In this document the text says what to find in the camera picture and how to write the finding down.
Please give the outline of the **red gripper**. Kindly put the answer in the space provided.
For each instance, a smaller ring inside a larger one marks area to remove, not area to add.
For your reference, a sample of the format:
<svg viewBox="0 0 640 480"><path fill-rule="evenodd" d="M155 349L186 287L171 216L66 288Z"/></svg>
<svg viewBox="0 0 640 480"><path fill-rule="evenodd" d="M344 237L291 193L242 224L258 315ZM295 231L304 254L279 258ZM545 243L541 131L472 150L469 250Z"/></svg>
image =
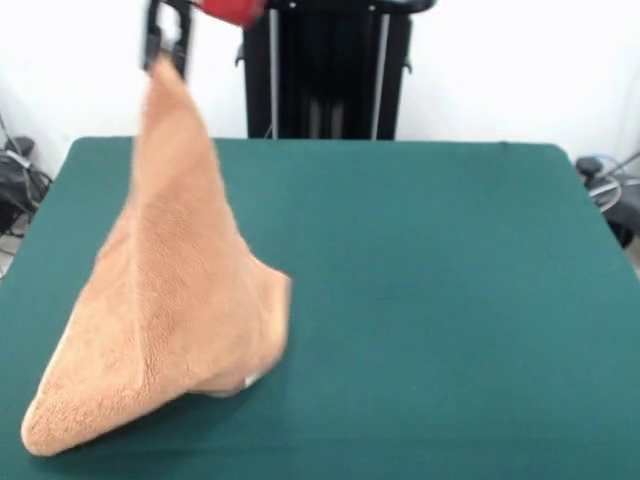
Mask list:
<svg viewBox="0 0 640 480"><path fill-rule="evenodd" d="M158 25L160 0L149 0L142 32L141 68L148 72L162 46L162 31ZM248 26L264 12L264 0L196 0L193 4L204 14L235 26ZM179 37L171 47L171 60L184 78L189 53L193 4L189 0L170 0L179 17Z"/></svg>

